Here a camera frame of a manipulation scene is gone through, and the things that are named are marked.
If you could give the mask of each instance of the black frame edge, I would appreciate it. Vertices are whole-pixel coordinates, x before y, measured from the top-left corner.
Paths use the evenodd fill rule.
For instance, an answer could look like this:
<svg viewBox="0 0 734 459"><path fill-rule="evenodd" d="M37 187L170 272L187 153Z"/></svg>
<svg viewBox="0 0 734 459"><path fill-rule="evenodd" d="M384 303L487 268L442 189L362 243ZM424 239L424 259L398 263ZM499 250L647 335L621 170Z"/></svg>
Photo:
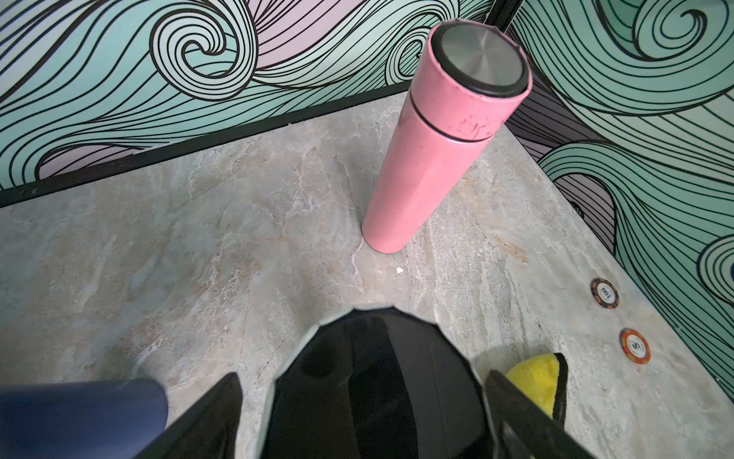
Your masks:
<svg viewBox="0 0 734 459"><path fill-rule="evenodd" d="M495 0L492 9L484 19L488 26L496 26L500 32L505 33L507 28L515 19L517 11L523 6L525 0Z"/></svg>
<svg viewBox="0 0 734 459"><path fill-rule="evenodd" d="M311 118L352 108L353 106L366 104L367 102L372 102L377 99L403 93L407 91L409 87L410 81L379 87L366 93L350 95L336 101L309 106L301 110L284 113L283 115L255 121L243 126L234 126L232 128L222 129L220 131L211 132L191 139L182 140L181 142L151 148L148 151L115 159L110 162L104 162L91 167L83 167L82 169L73 170L58 176L44 178L43 180L33 181L28 184L4 189L0 191L0 208L21 203L25 200L38 198L40 196L49 195L64 189L88 184L93 181L101 180L102 178L130 172L132 170L140 169L141 167L151 166L189 153L195 153L207 148L244 139L245 137L262 134L263 132L282 128L288 124L299 123L301 121L310 120Z"/></svg>

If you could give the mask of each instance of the swirl pattern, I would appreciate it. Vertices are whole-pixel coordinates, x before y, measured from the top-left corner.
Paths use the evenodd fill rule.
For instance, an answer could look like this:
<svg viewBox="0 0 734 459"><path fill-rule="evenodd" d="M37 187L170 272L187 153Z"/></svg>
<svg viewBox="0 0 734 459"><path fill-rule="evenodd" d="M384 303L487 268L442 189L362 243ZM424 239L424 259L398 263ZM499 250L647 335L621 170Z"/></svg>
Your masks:
<svg viewBox="0 0 734 459"><path fill-rule="evenodd" d="M709 292L734 306L734 234L713 241L701 252L698 276Z"/></svg>
<svg viewBox="0 0 734 459"><path fill-rule="evenodd" d="M430 31L430 27L413 29L390 50L385 66L385 81L388 84L407 82L413 77Z"/></svg>
<svg viewBox="0 0 734 459"><path fill-rule="evenodd" d="M158 19L150 36L150 55L158 72L182 93L207 101L228 99L244 89L255 70L257 48L252 16L239 0L213 0L211 7L169 12ZM229 58L230 67L206 73L190 63L190 54L191 61L196 54Z"/></svg>
<svg viewBox="0 0 734 459"><path fill-rule="evenodd" d="M662 115L732 87L727 0L639 3L528 1L513 25L561 97L594 112Z"/></svg>
<svg viewBox="0 0 734 459"><path fill-rule="evenodd" d="M122 172L136 167L124 156L405 84L426 28L491 6L13 1L0 7L0 191L112 159Z"/></svg>
<svg viewBox="0 0 734 459"><path fill-rule="evenodd" d="M734 15L711 0L526 0L507 122L734 398Z"/></svg>

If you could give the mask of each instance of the marble countertop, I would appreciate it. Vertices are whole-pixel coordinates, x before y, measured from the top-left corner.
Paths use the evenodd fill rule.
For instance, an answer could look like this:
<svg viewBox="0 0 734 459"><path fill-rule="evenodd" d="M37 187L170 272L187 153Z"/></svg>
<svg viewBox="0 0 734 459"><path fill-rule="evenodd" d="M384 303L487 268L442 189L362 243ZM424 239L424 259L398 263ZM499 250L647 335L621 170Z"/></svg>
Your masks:
<svg viewBox="0 0 734 459"><path fill-rule="evenodd" d="M266 390L316 321L394 304L480 376L546 352L599 458L723 458L734 405L502 128L413 241L360 219L403 94L0 209L0 383L153 377L170 420L227 372L252 458ZM601 308L593 278L619 290ZM639 366L622 328L652 349Z"/></svg>

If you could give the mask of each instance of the stainless steel lid top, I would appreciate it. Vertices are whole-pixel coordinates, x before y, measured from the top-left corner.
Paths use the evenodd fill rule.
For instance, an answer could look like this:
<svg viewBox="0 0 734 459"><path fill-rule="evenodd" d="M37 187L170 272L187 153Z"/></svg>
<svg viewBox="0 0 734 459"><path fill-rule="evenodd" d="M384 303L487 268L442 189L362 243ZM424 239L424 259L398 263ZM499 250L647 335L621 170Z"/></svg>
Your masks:
<svg viewBox="0 0 734 459"><path fill-rule="evenodd" d="M512 97L528 86L525 60L495 27L449 21L438 27L431 47L441 68L469 90Z"/></svg>

